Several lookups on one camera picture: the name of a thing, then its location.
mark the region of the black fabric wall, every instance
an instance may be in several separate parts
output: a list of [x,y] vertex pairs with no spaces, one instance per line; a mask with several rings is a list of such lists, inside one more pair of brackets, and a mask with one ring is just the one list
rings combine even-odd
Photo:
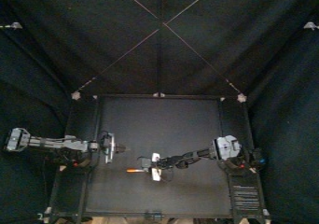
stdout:
[[[2,24],[10,23],[5,18],[13,15],[0,6]],[[15,127],[33,135],[62,137],[69,106],[62,81],[33,39],[19,30],[0,31],[0,148]],[[0,223],[37,223],[37,213],[45,212],[55,170],[45,158],[29,151],[0,151]]]
[[262,178],[278,223],[319,223],[318,44],[319,32],[301,28],[253,88],[254,138],[269,159]]

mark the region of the wire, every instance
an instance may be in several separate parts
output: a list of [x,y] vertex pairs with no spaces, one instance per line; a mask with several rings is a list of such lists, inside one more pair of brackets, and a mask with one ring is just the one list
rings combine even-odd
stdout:
[[172,21],[174,21],[174,19],[176,19],[177,17],[180,17],[181,14],[182,14],[186,10],[189,10],[190,7],[193,7],[194,4],[196,4],[197,2],[200,2],[200,1],[201,1],[201,0],[197,0],[189,7],[186,7],[186,9],[184,9],[184,10],[181,11],[181,13],[167,22],[167,24],[169,24]]
[[198,55],[198,57],[202,59],[202,61],[206,62],[212,66],[212,68],[216,70],[217,74],[225,79],[228,84],[236,89],[238,93],[242,93],[241,89],[237,88],[236,84],[230,81],[229,78],[226,78],[222,73],[217,70],[214,65],[205,59],[205,57],[198,53],[198,51],[194,49],[194,47],[188,43],[188,41],[182,38],[182,36],[176,32],[176,30],[169,26],[167,23],[163,23],[163,25],[169,28],[169,30],[174,33],[174,35],[180,38],[180,40],[185,43],[185,45],[193,50],[193,52]]
[[143,9],[158,19],[158,16],[153,13],[153,11],[138,1],[138,0],[134,0],[142,7]]
[[141,46],[141,44],[145,43],[146,40],[149,40],[149,38],[150,38],[159,30],[161,30],[161,29],[155,30],[155,31],[134,46],[134,48],[130,49],[130,50],[125,53],[125,55],[123,55],[113,64],[110,64],[110,65],[105,68],[105,70],[103,70],[94,78],[91,78],[91,79],[86,82],[86,84],[85,84],[75,92],[79,92],[81,90],[83,90],[83,89],[93,83],[93,81],[94,81],[95,79],[98,79],[98,77]]

